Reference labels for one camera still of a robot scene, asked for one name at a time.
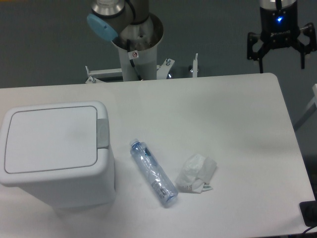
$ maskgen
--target white table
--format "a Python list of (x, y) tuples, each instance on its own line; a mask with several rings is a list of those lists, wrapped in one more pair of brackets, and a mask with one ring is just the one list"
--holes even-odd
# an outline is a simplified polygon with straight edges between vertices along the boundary
[[(303, 232), (314, 200), (273, 74), (0, 89), (14, 106), (99, 100), (108, 110), (116, 200), (53, 210), (0, 186), (2, 238), (248, 238)], [(165, 209), (138, 171), (129, 141), (145, 141), (172, 181), (194, 153), (218, 163), (214, 190), (180, 193)]]

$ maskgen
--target tissue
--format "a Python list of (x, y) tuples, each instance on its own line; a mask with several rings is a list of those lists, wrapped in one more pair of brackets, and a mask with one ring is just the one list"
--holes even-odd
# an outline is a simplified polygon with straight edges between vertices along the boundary
[(175, 183), (182, 192), (202, 193), (211, 190), (213, 188), (209, 182), (216, 167), (217, 163), (211, 158), (193, 155), (183, 165)]

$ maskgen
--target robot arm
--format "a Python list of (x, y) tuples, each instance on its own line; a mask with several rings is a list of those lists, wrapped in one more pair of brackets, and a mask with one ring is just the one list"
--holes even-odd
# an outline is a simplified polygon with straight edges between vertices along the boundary
[[(312, 23), (298, 27), (297, 0), (260, 0), (260, 13), (262, 32), (248, 34), (247, 58), (258, 61), (263, 73), (262, 59), (270, 50), (293, 47), (301, 54), (301, 67), (305, 68), (305, 55), (317, 50), (316, 33)], [(308, 45), (298, 40), (301, 33), (309, 37)], [(253, 45), (259, 40), (263, 45), (254, 52)]]
[(87, 22), (102, 39), (112, 41), (128, 25), (149, 17), (149, 0), (95, 0)]

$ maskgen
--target blue led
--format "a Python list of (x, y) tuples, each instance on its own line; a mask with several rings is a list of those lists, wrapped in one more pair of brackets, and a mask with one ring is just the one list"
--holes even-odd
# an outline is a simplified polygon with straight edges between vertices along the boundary
[(283, 17), (282, 17), (282, 16), (279, 16), (276, 20), (277, 20), (278, 22), (281, 22), (281, 20), (283, 20)]

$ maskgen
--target black cable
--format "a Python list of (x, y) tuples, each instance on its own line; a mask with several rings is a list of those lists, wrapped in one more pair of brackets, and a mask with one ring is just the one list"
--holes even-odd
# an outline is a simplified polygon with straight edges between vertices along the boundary
[(310, 231), (311, 229), (314, 229), (315, 227), (317, 227), (317, 225), (315, 225), (315, 226), (313, 226), (313, 227), (309, 227), (307, 230), (305, 230), (305, 231), (302, 233), (301, 238), (305, 238), (306, 233), (307, 233), (308, 231)]
[[(130, 52), (130, 45), (131, 45), (131, 41), (128, 39), (127, 40), (127, 52), (129, 53)], [(142, 81), (142, 77), (140, 76), (140, 73), (138, 72), (137, 68), (135, 67), (135, 64), (134, 64), (134, 61), (133, 59), (130, 59), (130, 64), (131, 66), (133, 67), (135, 73), (137, 74), (137, 77), (140, 81)]]

